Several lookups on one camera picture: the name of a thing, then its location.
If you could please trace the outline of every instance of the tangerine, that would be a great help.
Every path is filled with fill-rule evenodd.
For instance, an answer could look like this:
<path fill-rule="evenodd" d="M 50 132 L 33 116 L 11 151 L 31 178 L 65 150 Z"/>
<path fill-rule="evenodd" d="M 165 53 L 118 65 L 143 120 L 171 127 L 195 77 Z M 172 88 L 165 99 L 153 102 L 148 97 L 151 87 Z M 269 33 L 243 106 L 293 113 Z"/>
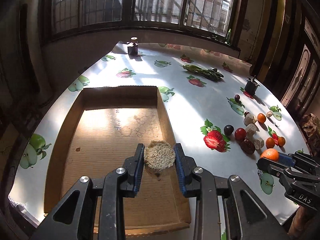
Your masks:
<path fill-rule="evenodd" d="M 267 149 L 273 148 L 274 146 L 275 146 L 275 140 L 274 140 L 272 137 L 269 137 L 269 138 L 266 140 L 266 147 L 267 147 Z"/>
<path fill-rule="evenodd" d="M 276 149 L 267 149 L 265 150 L 261 155 L 260 158 L 265 157 L 269 160 L 272 160 L 274 162 L 277 162 L 279 159 L 279 153 Z"/>
<path fill-rule="evenodd" d="M 264 123 L 266 121 L 266 116 L 262 113 L 258 114 L 257 119 L 260 123 Z"/>
<path fill-rule="evenodd" d="M 284 137 L 279 137 L 278 138 L 278 146 L 283 147 L 285 145 L 285 138 Z"/>

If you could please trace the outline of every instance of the green bottle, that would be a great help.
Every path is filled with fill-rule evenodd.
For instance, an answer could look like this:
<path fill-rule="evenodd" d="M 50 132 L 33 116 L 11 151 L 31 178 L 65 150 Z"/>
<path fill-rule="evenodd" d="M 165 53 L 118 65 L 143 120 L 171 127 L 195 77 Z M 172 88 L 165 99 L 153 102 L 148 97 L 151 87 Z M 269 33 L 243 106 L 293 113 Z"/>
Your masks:
<path fill-rule="evenodd" d="M 228 34 L 227 34 L 227 38 L 226 38 L 226 44 L 230 44 L 230 37 L 231 37 L 231 29 L 229 29 Z"/>

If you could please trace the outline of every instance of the screw head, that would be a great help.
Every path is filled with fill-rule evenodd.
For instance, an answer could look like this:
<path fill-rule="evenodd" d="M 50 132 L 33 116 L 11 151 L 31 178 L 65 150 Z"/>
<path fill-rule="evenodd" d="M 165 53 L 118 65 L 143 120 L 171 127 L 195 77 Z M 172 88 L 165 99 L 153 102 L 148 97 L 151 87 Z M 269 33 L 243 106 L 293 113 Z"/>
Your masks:
<path fill-rule="evenodd" d="M 233 181 L 233 182 L 238 182 L 240 180 L 240 177 L 238 175 L 231 175 L 230 176 L 230 179 Z"/>
<path fill-rule="evenodd" d="M 86 183 L 88 180 L 89 180 L 89 177 L 88 177 L 88 176 L 82 176 L 82 177 L 80 178 L 80 182 L 82 182 L 82 183 Z"/>
<path fill-rule="evenodd" d="M 116 169 L 116 173 L 118 173 L 118 174 L 125 173 L 125 168 L 120 167 L 120 168 Z"/>
<path fill-rule="evenodd" d="M 195 173 L 202 173 L 203 172 L 203 169 L 201 168 L 201 167 L 195 167 L 194 169 L 193 169 L 193 171 L 195 172 Z"/>

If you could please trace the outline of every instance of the cardboard box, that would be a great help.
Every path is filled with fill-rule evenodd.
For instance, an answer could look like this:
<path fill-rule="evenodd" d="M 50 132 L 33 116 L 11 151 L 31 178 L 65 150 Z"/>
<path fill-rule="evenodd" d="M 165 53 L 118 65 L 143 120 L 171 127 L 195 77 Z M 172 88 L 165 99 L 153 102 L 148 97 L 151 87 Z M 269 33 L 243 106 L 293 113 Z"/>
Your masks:
<path fill-rule="evenodd" d="M 54 144 L 46 178 L 44 212 L 81 177 L 104 178 L 133 156 L 138 143 L 175 144 L 161 95 L 154 86 L 83 89 L 68 112 Z M 98 231 L 100 201 L 94 231 Z M 124 198 L 127 236 L 147 236 L 189 227 L 189 201 L 177 175 L 161 180 L 143 172 L 135 198 Z"/>

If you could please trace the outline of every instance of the glass panel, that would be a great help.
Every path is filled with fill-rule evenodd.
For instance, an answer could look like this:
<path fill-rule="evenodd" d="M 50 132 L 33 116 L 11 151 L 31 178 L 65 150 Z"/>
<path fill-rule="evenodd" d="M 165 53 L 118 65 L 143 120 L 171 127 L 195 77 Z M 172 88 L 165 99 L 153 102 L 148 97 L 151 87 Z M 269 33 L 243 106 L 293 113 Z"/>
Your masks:
<path fill-rule="evenodd" d="M 52 0 L 52 30 L 59 33 L 78 27 L 78 0 Z"/>
<path fill-rule="evenodd" d="M 308 22 L 307 18 L 306 18 L 306 21 L 305 21 L 304 29 L 305 29 L 306 33 L 308 34 L 313 46 L 315 47 L 318 56 L 320 57 L 319 40 L 318 40 L 318 38 L 316 36 L 316 33 L 314 32 L 313 28 L 311 27 L 310 23 Z"/>
<path fill-rule="evenodd" d="M 297 92 L 297 89 L 301 83 L 301 80 L 306 72 L 306 68 L 310 59 L 310 51 L 308 50 L 307 46 L 304 45 L 303 53 L 299 62 L 299 66 L 297 68 L 296 73 L 288 87 L 284 97 L 281 100 L 281 103 L 286 107 L 291 99 L 293 98 L 294 94 Z"/>
<path fill-rule="evenodd" d="M 121 21 L 122 0 L 83 0 L 83 25 Z"/>
<path fill-rule="evenodd" d="M 317 69 L 317 64 L 313 61 L 312 65 L 315 65 L 316 66 L 316 69 Z M 320 82 L 320 75 L 317 76 L 317 80 L 316 80 L 316 83 L 315 85 L 313 86 L 310 94 L 308 95 L 308 99 L 307 101 L 304 103 L 303 107 L 301 107 L 300 111 L 299 111 L 299 114 L 302 115 L 304 113 L 304 111 L 306 111 L 306 107 L 309 105 L 311 99 L 312 99 L 312 96 L 314 95 L 314 93 L 316 93 L 316 89 L 318 88 L 318 85 L 319 85 L 319 82 Z"/>
<path fill-rule="evenodd" d="M 316 70 L 317 70 L 317 65 L 316 65 L 316 62 L 313 61 L 312 65 L 311 65 L 310 72 L 309 72 L 308 77 L 306 79 L 306 82 L 304 83 L 304 86 L 303 86 L 301 92 L 298 95 L 299 103 L 301 103 L 301 102 L 303 102 L 305 100 L 307 92 L 308 92 L 308 90 L 309 90 L 309 88 L 310 88 L 310 86 L 311 86 L 311 84 L 313 82 L 313 78 L 314 78 L 314 76 L 316 74 Z"/>
<path fill-rule="evenodd" d="M 134 20 L 179 23 L 183 0 L 136 0 Z"/>
<path fill-rule="evenodd" d="M 226 36 L 233 0 L 189 0 L 185 25 Z"/>

